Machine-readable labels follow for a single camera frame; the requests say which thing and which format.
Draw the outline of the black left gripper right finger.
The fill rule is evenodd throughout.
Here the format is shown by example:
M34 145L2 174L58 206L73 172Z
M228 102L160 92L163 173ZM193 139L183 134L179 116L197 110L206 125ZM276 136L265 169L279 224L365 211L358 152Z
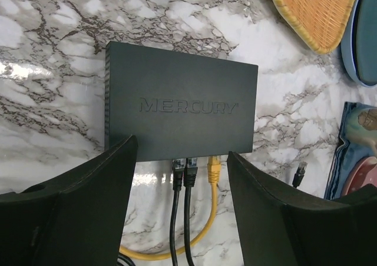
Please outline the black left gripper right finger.
M227 159L245 265L375 265L376 187L326 200Z

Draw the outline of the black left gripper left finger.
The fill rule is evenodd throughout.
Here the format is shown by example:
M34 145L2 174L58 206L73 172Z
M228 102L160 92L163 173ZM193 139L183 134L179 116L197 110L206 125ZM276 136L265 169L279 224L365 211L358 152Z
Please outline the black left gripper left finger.
M137 160L130 136L20 193L1 195L2 265L116 265Z

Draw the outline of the black network switch box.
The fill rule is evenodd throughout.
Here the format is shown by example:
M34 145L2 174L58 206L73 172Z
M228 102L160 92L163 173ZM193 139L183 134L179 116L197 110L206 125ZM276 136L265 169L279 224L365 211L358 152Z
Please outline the black network switch box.
M104 145L135 136L140 162L253 149L258 66L111 41Z

